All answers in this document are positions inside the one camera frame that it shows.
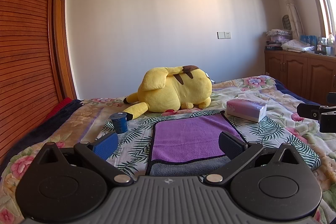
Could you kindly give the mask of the wooden room door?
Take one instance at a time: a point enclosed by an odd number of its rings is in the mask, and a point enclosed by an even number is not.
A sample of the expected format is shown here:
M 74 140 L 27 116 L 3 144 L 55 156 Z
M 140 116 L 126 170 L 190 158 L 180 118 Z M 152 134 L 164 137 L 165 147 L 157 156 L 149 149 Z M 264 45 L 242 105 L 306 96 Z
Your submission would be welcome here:
M 67 46 L 65 0 L 54 0 L 53 20 L 56 64 L 63 98 L 75 100 L 74 81 L 70 66 L 70 54 Z

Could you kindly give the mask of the slatted wooden wardrobe door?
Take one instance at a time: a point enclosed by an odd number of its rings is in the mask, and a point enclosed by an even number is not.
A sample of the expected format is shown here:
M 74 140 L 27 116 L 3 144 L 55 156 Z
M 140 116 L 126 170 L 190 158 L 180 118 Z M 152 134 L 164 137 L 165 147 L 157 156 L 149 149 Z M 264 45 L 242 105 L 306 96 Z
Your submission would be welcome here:
M 53 0 L 1 0 L 1 156 L 62 99 Z

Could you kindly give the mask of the red blanket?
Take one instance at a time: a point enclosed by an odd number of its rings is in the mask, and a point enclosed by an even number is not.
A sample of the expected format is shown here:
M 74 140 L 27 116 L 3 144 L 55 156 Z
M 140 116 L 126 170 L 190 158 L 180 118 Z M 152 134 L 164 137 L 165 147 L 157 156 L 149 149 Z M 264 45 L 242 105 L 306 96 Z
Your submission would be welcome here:
M 46 122 L 47 120 L 49 120 L 50 118 L 52 118 L 53 116 L 55 116 L 61 109 L 63 109 L 65 106 L 67 106 L 68 104 L 70 104 L 72 102 L 72 99 L 67 97 L 64 100 L 62 100 L 61 102 L 59 102 L 49 113 L 48 115 L 45 117 L 45 119 L 43 120 L 43 122 Z

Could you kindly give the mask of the white folded cloth bundle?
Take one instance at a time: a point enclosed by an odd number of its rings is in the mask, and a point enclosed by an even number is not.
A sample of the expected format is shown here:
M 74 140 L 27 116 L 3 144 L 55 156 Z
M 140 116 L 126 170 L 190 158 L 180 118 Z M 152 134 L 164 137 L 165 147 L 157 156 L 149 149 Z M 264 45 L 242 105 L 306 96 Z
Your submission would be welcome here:
M 291 52 L 314 52 L 315 47 L 310 45 L 309 43 L 304 43 L 300 40 L 289 40 L 282 44 L 283 51 L 291 51 Z

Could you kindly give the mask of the yellow Pikachu plush toy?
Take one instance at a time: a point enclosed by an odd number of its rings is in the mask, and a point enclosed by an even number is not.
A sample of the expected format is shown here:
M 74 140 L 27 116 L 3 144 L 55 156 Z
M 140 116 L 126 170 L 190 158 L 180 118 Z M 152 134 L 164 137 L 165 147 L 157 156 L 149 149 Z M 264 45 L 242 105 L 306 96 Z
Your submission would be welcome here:
M 124 110 L 126 119 L 136 119 L 147 111 L 205 109 L 211 103 L 212 85 L 208 74 L 195 65 L 153 68 L 144 75 L 138 91 L 124 99 L 130 104 Z

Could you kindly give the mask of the floral bed quilt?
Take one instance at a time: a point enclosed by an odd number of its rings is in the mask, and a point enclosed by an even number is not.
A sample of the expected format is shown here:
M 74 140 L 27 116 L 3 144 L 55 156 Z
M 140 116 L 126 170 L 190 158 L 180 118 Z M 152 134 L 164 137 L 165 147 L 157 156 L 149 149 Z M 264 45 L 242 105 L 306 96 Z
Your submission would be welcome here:
M 335 219 L 335 134 L 321 133 L 317 121 L 303 119 L 297 114 L 302 98 L 291 94 L 281 83 L 269 76 L 255 76 L 229 80 L 216 84 L 211 94 L 211 104 L 204 110 L 224 110 L 232 99 L 265 102 L 266 117 L 282 127 L 290 128 L 297 138 L 302 138 L 315 151 L 321 165 L 314 174 L 322 188 L 322 201 L 316 213 L 320 223 L 331 223 Z M 82 107 L 60 126 L 48 139 L 27 147 L 10 159 L 1 172 L 1 223 L 20 223 L 23 216 L 15 201 L 15 190 L 25 171 L 45 142 L 51 141 L 59 147 L 72 147 L 81 140 L 93 141 L 113 130 L 109 117 L 126 108 L 122 98 L 94 98 L 84 100 Z M 174 115 L 202 111 L 197 108 L 172 111 Z M 162 116 L 146 113 L 140 116 Z

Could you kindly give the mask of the stack of folded linens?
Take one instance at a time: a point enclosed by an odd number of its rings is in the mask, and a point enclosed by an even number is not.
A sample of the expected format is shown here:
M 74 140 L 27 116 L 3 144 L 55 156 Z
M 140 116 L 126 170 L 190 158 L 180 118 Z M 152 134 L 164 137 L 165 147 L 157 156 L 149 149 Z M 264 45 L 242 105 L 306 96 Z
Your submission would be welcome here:
M 269 51 L 281 51 L 282 45 L 293 38 L 291 31 L 280 29 L 272 29 L 267 31 L 266 37 L 267 41 L 265 50 Z

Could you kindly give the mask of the blue cup with lid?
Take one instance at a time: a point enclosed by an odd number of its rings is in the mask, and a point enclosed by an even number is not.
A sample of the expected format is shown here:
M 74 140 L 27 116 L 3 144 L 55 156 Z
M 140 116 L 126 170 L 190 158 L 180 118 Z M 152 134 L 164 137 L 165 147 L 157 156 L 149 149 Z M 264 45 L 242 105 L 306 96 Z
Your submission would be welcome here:
M 112 121 L 114 130 L 117 134 L 127 132 L 127 114 L 125 112 L 114 113 L 109 119 Z

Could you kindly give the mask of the dark blue blanket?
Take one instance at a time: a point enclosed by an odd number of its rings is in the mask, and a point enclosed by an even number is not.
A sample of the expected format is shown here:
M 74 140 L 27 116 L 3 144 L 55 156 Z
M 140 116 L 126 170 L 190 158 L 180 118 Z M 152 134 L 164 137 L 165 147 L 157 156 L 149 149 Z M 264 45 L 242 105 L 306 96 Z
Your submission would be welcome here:
M 13 156 L 17 155 L 27 147 L 48 139 L 71 117 L 71 115 L 77 109 L 81 107 L 81 100 L 72 100 L 70 104 L 61 109 L 55 116 L 46 122 L 42 122 L 40 125 L 38 125 L 38 127 L 30 130 L 25 136 L 19 138 L 19 140 L 14 143 L 1 162 L 1 172 L 5 170 Z

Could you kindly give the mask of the palm leaf print cloth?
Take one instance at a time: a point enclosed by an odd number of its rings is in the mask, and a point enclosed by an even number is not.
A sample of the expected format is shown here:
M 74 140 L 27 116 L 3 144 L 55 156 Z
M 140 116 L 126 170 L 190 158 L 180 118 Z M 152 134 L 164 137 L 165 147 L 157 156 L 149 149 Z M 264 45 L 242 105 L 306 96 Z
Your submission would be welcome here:
M 153 130 L 156 123 L 220 113 L 224 112 L 221 110 L 202 110 L 178 115 L 165 113 L 162 116 L 143 116 L 128 121 L 127 132 L 118 135 L 118 147 L 107 161 L 136 180 L 138 176 L 146 175 Z M 259 123 L 226 115 L 225 113 L 224 117 L 237 129 L 246 142 L 255 141 L 263 145 L 264 148 L 278 148 L 283 143 L 289 143 L 299 152 L 311 170 L 315 170 L 321 165 L 319 156 L 302 138 L 297 138 L 292 129 L 282 127 L 282 125 L 269 117 L 264 117 Z

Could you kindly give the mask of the low wooden cabinet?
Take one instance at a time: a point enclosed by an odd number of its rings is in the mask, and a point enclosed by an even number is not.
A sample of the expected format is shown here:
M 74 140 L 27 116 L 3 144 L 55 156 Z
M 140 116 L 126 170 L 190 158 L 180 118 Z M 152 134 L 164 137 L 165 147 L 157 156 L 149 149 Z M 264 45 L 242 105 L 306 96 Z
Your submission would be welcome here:
M 314 53 L 264 51 L 265 72 L 289 91 L 321 105 L 335 92 L 335 57 Z

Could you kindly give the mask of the bottles on cabinet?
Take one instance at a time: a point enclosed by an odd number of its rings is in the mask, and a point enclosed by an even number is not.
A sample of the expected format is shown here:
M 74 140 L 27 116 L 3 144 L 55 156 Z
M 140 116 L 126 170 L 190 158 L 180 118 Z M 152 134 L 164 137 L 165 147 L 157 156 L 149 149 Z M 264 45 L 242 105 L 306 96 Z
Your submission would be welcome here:
M 332 33 L 327 37 L 301 35 L 299 40 L 305 44 L 305 52 L 335 56 L 335 36 Z

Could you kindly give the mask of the white wall switch plate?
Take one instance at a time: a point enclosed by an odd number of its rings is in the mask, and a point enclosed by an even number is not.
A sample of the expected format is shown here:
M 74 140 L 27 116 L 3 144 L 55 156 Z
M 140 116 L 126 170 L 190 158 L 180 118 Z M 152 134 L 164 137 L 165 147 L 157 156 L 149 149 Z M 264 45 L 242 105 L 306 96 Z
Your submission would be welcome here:
M 219 31 L 217 32 L 217 37 L 218 39 L 230 39 L 231 38 L 231 33 L 229 31 Z

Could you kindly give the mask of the pink tissue pack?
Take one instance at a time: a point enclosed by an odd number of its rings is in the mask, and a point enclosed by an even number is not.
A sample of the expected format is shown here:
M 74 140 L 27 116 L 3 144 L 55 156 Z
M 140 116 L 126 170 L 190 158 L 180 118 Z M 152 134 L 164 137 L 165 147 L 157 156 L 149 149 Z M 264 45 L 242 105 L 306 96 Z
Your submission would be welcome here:
M 242 99 L 229 100 L 226 113 L 258 123 L 266 116 L 266 104 Z

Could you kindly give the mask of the purple and grey towel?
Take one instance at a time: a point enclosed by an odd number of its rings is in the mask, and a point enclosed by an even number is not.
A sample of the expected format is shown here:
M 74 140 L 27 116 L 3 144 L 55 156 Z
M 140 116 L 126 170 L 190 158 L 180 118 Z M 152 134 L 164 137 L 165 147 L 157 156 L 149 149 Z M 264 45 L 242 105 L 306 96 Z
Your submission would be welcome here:
M 199 176 L 230 162 L 219 147 L 227 132 L 245 139 L 224 113 L 158 122 L 154 126 L 147 176 Z

